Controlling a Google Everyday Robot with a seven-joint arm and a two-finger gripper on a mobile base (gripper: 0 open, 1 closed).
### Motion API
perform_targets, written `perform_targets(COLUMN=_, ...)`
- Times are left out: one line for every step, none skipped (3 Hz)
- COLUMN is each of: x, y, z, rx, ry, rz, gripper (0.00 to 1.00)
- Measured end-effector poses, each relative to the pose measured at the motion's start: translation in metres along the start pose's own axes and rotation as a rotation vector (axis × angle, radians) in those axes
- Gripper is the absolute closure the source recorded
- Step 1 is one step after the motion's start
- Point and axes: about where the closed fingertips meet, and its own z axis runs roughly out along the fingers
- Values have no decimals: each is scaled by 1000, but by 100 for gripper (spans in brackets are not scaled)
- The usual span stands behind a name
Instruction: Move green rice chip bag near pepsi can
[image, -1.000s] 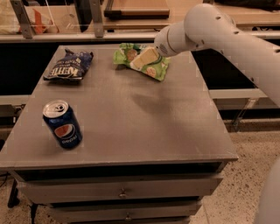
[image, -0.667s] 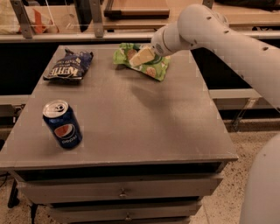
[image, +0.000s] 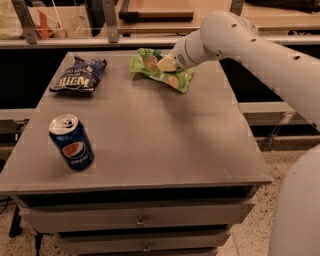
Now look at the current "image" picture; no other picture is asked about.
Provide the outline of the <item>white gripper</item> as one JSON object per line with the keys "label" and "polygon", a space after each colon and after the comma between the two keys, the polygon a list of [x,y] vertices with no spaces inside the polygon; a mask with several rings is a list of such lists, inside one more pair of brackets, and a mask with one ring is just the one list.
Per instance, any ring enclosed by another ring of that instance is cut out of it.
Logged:
{"label": "white gripper", "polygon": [[170,54],[157,63],[157,67],[162,72],[174,72],[178,67],[187,69],[213,59],[214,54],[203,45],[200,31],[197,30],[182,37]]}

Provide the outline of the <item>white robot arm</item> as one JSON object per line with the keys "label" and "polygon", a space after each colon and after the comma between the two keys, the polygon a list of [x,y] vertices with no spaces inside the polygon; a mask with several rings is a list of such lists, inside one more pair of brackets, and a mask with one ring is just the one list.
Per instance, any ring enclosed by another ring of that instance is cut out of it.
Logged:
{"label": "white robot arm", "polygon": [[[233,13],[210,13],[157,67],[173,72],[226,58],[244,66],[320,129],[319,60],[264,40],[252,21]],[[305,152],[283,181],[268,256],[320,256],[320,145]]]}

